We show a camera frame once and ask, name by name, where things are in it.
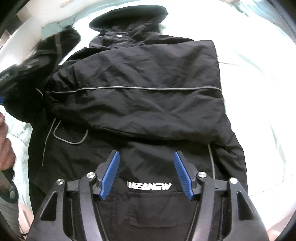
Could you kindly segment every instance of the jacket hood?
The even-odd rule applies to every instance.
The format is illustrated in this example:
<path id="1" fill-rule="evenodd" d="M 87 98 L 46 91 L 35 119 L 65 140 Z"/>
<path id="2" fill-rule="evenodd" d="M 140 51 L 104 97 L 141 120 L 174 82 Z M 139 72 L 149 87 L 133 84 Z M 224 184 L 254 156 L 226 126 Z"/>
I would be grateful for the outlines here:
<path id="1" fill-rule="evenodd" d="M 101 34 L 131 32 L 145 27 L 146 31 L 159 32 L 158 24 L 168 15 L 163 6 L 130 6 L 107 12 L 89 24 L 89 27 Z"/>

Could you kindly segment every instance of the black jacket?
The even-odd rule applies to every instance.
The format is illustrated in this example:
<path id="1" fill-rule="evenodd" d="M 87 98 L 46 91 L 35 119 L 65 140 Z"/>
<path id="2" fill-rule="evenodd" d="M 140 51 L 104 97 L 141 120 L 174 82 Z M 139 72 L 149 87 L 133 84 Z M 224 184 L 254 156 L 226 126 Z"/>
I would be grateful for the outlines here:
<path id="1" fill-rule="evenodd" d="M 194 202 L 174 168 L 177 150 L 199 171 L 236 177 L 247 188 L 215 46 L 158 33 L 166 15 L 161 6 L 135 6 L 99 16 L 90 23 L 100 34 L 89 48 L 37 83 L 28 80 L 26 89 L 36 98 L 42 93 L 38 99 L 28 102 L 20 87 L 4 96 L 6 109 L 33 125 L 29 179 L 45 192 L 58 178 L 79 179 L 119 151 L 111 194 L 100 203 L 111 240 L 185 238 Z M 137 183 L 163 188 L 142 190 Z"/>

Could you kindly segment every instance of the blue object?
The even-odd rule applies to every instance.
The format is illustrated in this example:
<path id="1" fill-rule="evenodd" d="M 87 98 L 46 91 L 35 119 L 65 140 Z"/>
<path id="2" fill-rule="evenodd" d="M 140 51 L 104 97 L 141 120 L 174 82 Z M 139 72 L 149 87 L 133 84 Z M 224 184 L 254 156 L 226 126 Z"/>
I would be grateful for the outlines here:
<path id="1" fill-rule="evenodd" d="M 108 169 L 102 179 L 102 188 L 100 192 L 101 200 L 105 200 L 106 196 L 110 194 L 112 184 L 119 167 L 119 160 L 120 160 L 119 153 L 117 151 L 113 156 L 113 159 L 110 162 L 110 165 L 108 166 Z"/>
<path id="2" fill-rule="evenodd" d="M 192 191 L 192 183 L 191 179 L 178 155 L 177 152 L 174 154 L 174 165 L 175 169 L 177 171 L 180 183 L 182 185 L 183 191 L 185 195 L 192 200 L 194 197 L 193 191 Z"/>

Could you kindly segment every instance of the bed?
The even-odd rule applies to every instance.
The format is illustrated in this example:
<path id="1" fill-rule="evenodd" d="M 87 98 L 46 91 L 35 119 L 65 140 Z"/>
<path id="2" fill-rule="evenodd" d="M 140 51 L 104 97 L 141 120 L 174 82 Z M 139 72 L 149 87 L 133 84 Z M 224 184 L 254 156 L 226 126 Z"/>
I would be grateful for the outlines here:
<path id="1" fill-rule="evenodd" d="M 184 0 L 182 4 L 141 0 L 117 1 L 117 5 L 96 4 L 71 18 L 43 27 L 38 38 L 73 24 L 81 41 L 62 64 L 76 51 L 88 47 L 98 34 L 88 27 L 91 20 L 112 9 L 131 5 L 163 5 L 169 13 L 161 23 L 163 34 L 213 40 L 226 113 L 246 157 L 249 196 L 269 229 L 296 208 L 296 193 L 290 191 L 296 184 L 293 153 L 296 131 L 292 111 L 296 89 L 295 33 L 265 0 L 241 0 L 233 4 L 219 0 Z M 15 148 L 14 144 L 13 149 L 27 152 L 27 149 Z M 25 176 L 19 181 L 24 182 L 23 186 L 16 183 L 25 205 L 30 203 L 27 173 L 23 172 L 27 161 L 26 156 L 21 163 L 17 159 L 15 164 L 15 180 Z"/>

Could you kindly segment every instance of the finger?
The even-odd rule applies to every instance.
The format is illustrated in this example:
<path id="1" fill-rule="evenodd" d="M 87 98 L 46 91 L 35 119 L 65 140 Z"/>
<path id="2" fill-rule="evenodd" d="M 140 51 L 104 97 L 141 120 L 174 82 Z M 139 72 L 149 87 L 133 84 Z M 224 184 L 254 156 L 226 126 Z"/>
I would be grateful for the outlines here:
<path id="1" fill-rule="evenodd" d="M 7 165 L 7 157 L 9 153 L 12 152 L 11 142 L 8 138 L 5 138 L 4 144 L 2 145 L 2 149 L 0 150 L 0 169 L 6 170 Z"/>
<path id="2" fill-rule="evenodd" d="M 4 123 L 1 127 L 0 127 L 0 152 L 3 149 L 3 145 L 6 139 L 6 135 L 7 135 L 7 131 L 8 131 L 8 126 L 6 123 Z"/>
<path id="3" fill-rule="evenodd" d="M 6 162 L 3 166 L 3 170 L 13 168 L 14 164 L 15 164 L 15 153 L 11 151 L 7 156 Z"/>
<path id="4" fill-rule="evenodd" d="M 0 112 L 0 126 L 4 124 L 5 118 L 4 115 Z"/>

